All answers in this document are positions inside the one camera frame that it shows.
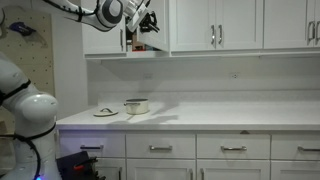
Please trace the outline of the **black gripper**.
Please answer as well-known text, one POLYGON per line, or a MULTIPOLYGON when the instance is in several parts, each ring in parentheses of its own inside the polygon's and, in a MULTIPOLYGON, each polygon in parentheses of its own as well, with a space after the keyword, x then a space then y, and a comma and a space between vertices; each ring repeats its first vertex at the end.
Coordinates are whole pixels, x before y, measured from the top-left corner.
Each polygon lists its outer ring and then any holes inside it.
POLYGON ((151 13, 147 13, 143 20, 140 22, 139 26, 141 33, 152 31, 158 33, 160 31, 160 28, 157 26, 157 17, 154 11, 152 11, 151 13))

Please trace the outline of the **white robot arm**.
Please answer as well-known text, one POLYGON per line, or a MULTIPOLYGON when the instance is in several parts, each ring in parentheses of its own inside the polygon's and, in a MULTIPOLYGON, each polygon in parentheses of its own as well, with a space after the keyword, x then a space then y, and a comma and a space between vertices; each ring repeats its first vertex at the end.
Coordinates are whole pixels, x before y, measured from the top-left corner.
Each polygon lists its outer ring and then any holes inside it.
MULTIPOLYGON (((58 14, 84 23, 102 32, 113 29, 123 17, 127 28, 135 31, 149 13, 148 4, 136 0, 96 0, 88 10, 69 0, 35 0, 36 9, 58 14)), ((1 106, 14 115, 13 140, 15 165, 1 180, 61 180, 56 163, 54 130, 58 102, 55 97, 39 91, 22 70, 9 58, 0 58, 1 106)))

